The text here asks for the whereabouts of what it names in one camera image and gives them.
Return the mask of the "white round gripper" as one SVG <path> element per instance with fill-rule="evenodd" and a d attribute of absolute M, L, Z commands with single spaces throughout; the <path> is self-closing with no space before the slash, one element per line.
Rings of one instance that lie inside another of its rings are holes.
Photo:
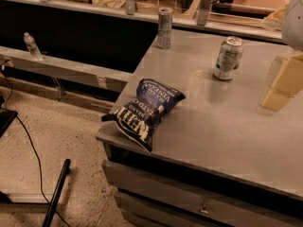
<path fill-rule="evenodd" d="M 303 50 L 303 0 L 290 0 L 282 22 L 282 41 L 295 50 Z M 303 90 L 303 53 L 276 57 L 267 82 L 260 106 L 278 112 Z"/>

